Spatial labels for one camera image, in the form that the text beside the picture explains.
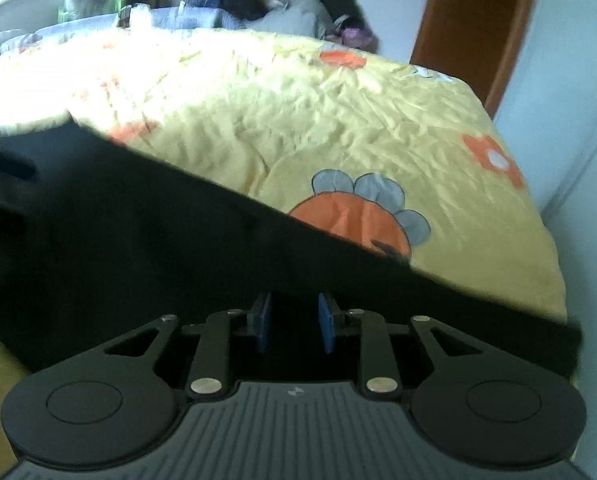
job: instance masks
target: white flower center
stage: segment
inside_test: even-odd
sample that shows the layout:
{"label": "white flower center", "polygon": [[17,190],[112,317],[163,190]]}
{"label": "white flower center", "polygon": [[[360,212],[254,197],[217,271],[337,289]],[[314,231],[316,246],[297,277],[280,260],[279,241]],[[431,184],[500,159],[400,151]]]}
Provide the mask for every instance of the white flower center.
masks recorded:
{"label": "white flower center", "polygon": [[507,171],[510,169],[510,161],[495,150],[487,150],[487,158],[490,163],[499,170]]}

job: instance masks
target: orange flower print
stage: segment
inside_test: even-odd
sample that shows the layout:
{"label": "orange flower print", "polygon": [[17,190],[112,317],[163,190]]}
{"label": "orange flower print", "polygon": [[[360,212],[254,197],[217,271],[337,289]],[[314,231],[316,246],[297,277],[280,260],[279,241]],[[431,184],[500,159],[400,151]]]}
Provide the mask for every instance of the orange flower print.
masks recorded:
{"label": "orange flower print", "polygon": [[472,152],[472,158],[484,170],[494,171],[507,176],[512,186],[522,189],[525,181],[516,163],[501,149],[501,146],[490,136],[472,137],[463,136],[463,142]]}
{"label": "orange flower print", "polygon": [[345,66],[352,70],[363,68],[368,63],[367,59],[349,50],[324,50],[319,54],[319,59],[329,65]]}
{"label": "orange flower print", "polygon": [[110,140],[116,144],[127,144],[137,137],[146,137],[158,126],[154,121],[135,121],[127,124],[117,124],[107,132]]}

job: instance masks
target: triangular cutout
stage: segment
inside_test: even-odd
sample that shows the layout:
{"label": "triangular cutout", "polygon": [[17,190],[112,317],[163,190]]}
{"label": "triangular cutout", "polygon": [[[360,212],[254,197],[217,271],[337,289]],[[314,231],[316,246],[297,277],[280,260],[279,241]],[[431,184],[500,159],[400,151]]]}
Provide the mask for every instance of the triangular cutout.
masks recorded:
{"label": "triangular cutout", "polygon": [[140,357],[149,346],[153,343],[154,339],[158,335],[158,330],[151,328],[140,334],[136,334],[134,337],[125,339],[113,347],[108,348],[105,353],[109,355],[125,355],[127,357]]}
{"label": "triangular cutout", "polygon": [[443,330],[432,328],[431,332],[443,351],[450,357],[458,357],[462,355],[479,355],[483,353],[482,350],[474,348],[473,346],[468,345],[466,342],[452,337]]}

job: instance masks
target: black pants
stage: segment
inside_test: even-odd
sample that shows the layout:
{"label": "black pants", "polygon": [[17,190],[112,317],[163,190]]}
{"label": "black pants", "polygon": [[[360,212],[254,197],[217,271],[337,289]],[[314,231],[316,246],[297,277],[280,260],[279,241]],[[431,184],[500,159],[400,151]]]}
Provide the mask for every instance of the black pants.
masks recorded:
{"label": "black pants", "polygon": [[575,370],[578,327],[442,286],[74,123],[0,142],[38,167],[1,197],[28,229],[0,231],[0,339],[30,370],[162,314],[203,322],[249,308],[264,290],[284,298],[277,310],[305,366],[322,352],[317,295],[331,292],[342,308],[401,323],[425,314],[563,376]]}

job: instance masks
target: ribbed gray panel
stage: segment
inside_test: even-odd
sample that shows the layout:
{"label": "ribbed gray panel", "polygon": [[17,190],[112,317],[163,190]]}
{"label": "ribbed gray panel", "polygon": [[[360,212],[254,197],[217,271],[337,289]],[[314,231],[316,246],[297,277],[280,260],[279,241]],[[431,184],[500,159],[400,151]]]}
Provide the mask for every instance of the ribbed gray panel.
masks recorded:
{"label": "ribbed gray panel", "polygon": [[243,383],[196,404],[163,446],[133,463],[69,473],[22,462],[6,480],[584,480],[566,463],[498,472],[448,458],[403,410],[350,383]]}

